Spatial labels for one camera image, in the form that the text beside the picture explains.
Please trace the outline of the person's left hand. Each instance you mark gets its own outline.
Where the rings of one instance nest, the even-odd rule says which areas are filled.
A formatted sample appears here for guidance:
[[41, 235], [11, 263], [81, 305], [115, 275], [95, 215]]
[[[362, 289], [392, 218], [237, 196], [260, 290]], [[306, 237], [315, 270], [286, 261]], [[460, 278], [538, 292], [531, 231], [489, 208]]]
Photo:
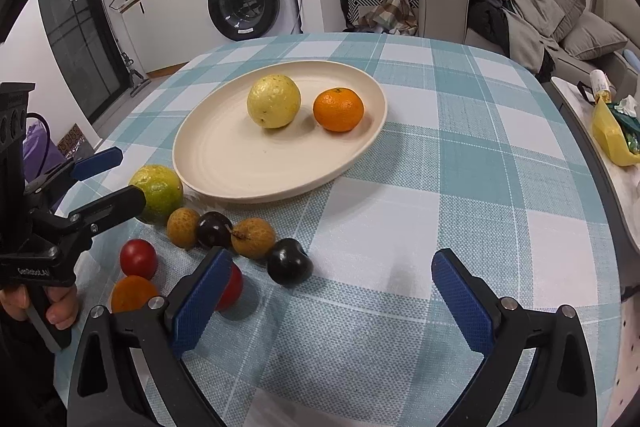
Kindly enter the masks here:
[[[60, 331], [69, 329], [77, 319], [79, 299], [77, 287], [46, 287], [51, 306], [47, 309], [47, 320]], [[8, 286], [1, 291], [1, 304], [12, 319], [26, 321], [30, 306], [29, 295], [24, 285]]]

